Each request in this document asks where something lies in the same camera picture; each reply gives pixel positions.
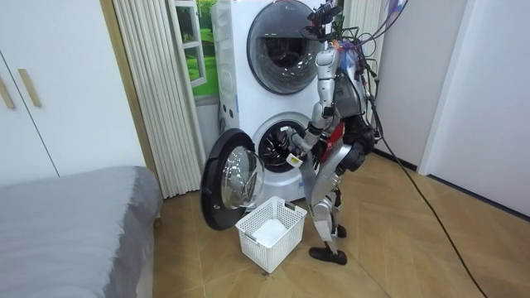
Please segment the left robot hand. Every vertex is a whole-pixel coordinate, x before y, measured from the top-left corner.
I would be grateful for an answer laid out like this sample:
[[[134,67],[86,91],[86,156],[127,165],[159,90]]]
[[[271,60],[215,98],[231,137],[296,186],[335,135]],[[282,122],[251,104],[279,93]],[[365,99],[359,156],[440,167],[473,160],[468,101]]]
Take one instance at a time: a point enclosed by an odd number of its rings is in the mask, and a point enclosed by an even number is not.
[[[299,169],[303,165],[305,160],[306,160],[306,155],[297,156],[293,153],[290,153],[286,158],[286,162],[293,168],[297,168],[297,169]]]

